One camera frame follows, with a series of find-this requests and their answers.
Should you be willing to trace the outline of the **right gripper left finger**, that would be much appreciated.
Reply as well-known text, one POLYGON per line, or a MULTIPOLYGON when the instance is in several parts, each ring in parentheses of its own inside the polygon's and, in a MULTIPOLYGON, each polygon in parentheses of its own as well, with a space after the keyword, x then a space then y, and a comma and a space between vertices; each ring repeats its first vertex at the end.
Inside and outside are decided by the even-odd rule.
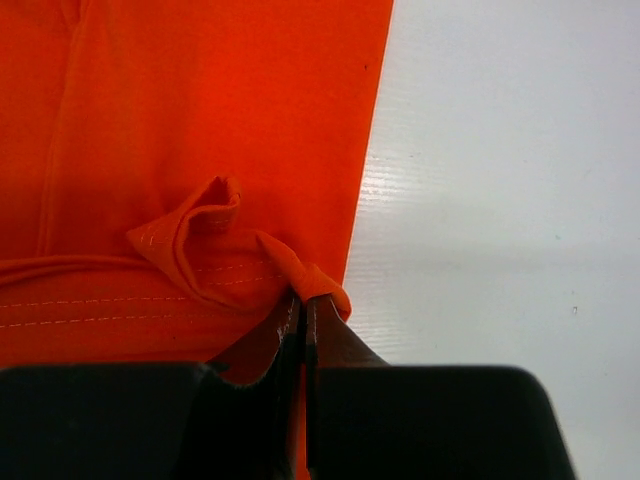
POLYGON ((5 479, 291 479, 297 296, 205 363, 1 373, 5 479))

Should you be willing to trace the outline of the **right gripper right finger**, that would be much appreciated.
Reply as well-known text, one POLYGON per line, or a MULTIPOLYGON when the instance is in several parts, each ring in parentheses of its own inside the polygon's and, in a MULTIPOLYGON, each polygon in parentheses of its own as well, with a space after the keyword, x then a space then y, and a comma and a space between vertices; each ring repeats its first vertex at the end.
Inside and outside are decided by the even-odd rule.
POLYGON ((552 404, 509 366, 394 366, 306 307, 307 464, 314 479, 572 479, 552 404))

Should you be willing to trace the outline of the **orange t-shirt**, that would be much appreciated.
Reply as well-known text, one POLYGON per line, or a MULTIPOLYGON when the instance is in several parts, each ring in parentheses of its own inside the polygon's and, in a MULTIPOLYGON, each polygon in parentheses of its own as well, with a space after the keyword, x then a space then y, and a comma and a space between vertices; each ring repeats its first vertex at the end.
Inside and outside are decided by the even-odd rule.
POLYGON ((389 1, 5 1, 1 373, 205 363, 342 281, 389 1))

